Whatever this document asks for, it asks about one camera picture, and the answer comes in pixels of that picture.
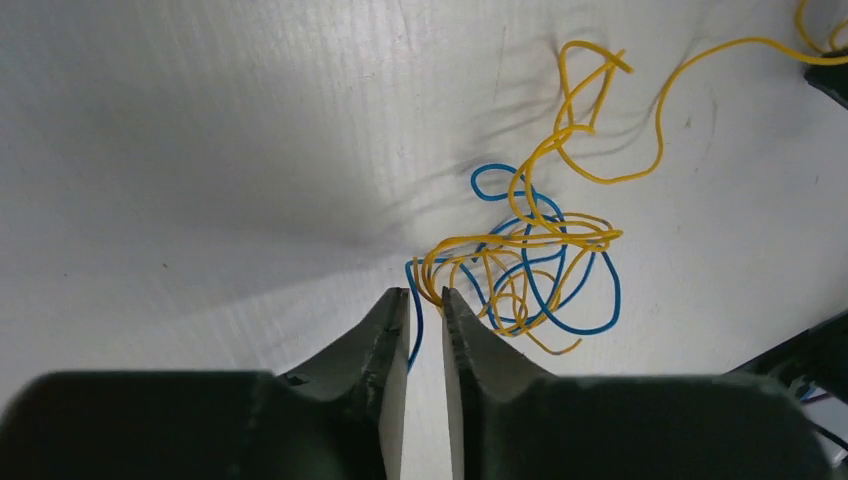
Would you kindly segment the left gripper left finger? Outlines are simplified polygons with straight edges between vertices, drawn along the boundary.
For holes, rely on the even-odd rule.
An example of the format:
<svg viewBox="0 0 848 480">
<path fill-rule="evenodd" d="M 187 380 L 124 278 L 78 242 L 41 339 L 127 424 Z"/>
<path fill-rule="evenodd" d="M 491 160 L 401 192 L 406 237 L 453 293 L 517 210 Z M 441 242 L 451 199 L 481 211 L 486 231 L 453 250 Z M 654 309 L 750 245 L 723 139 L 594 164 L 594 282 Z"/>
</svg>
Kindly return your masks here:
<svg viewBox="0 0 848 480">
<path fill-rule="evenodd" d="M 56 371 L 1 417 L 5 479 L 396 479 L 409 293 L 291 370 Z"/>
</svg>

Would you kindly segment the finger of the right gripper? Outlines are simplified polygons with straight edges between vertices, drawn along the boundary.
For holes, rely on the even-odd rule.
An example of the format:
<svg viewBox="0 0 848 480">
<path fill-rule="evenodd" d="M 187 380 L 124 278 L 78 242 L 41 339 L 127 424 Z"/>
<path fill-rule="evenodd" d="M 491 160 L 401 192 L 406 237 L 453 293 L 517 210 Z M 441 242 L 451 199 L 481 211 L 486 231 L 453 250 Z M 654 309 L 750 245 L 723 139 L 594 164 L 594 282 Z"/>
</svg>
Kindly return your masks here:
<svg viewBox="0 0 848 480">
<path fill-rule="evenodd" d="M 810 64 L 804 71 L 807 84 L 828 96 L 844 109 L 847 108 L 847 53 L 830 52 L 821 60 L 840 60 L 835 65 Z"/>
</svg>

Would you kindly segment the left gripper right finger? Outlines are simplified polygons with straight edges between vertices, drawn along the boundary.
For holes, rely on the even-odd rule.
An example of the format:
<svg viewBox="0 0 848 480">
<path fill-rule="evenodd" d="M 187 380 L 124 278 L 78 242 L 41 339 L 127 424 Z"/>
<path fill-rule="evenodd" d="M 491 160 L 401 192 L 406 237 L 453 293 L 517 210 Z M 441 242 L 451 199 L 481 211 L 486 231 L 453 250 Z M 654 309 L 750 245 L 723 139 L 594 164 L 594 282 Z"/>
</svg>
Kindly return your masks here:
<svg viewBox="0 0 848 480">
<path fill-rule="evenodd" d="M 555 375 L 445 289 L 443 350 L 457 479 L 831 479 L 814 424 L 750 374 Z"/>
</svg>

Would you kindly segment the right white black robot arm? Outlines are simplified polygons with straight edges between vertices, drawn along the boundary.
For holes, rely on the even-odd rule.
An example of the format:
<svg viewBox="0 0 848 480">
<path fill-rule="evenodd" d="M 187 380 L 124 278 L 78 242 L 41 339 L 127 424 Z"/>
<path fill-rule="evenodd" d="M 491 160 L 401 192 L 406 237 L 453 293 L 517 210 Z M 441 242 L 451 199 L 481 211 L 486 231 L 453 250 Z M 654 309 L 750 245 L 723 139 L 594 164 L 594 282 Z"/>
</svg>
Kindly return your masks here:
<svg viewBox="0 0 848 480">
<path fill-rule="evenodd" d="M 847 63 L 806 67 L 803 78 L 847 110 Z M 847 405 L 847 309 L 728 373 L 772 378 L 798 399 L 821 389 Z"/>
</svg>

